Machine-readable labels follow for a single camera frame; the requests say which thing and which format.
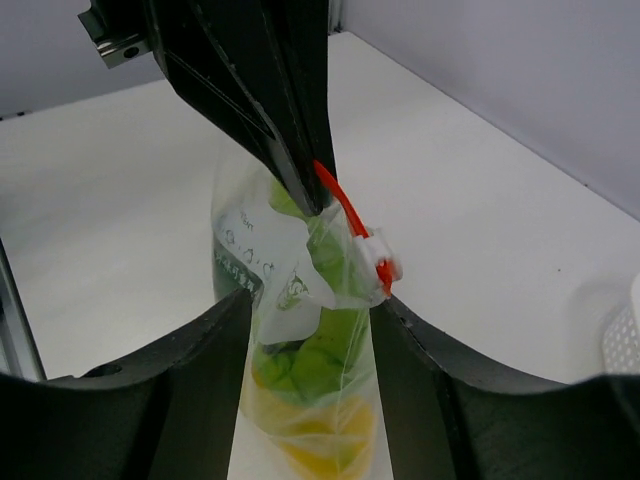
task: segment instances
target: gray wall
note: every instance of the gray wall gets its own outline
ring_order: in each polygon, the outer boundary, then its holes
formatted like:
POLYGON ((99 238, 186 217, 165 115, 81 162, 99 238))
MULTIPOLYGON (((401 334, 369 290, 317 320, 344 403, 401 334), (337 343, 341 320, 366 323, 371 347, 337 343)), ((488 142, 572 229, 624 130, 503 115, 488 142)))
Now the gray wall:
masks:
POLYGON ((640 218, 638 0, 345 1, 347 30, 640 218))
POLYGON ((0 0, 0 115, 162 78, 151 55, 108 70, 77 14, 89 0, 0 0))
MULTIPOLYGON (((89 0, 3 0, 0 115, 130 87, 76 15, 89 0)), ((640 218, 638 0, 345 0, 344 24, 640 218)))

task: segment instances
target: yellow fruit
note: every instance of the yellow fruit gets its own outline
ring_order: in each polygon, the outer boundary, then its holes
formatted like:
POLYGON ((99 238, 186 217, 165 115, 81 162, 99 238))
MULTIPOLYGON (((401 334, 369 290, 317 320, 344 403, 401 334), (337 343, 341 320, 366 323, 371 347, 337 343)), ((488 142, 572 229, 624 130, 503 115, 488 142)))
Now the yellow fruit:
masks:
POLYGON ((245 377, 241 409, 304 480, 358 480, 369 470, 377 417, 351 396, 323 408, 291 405, 245 377))

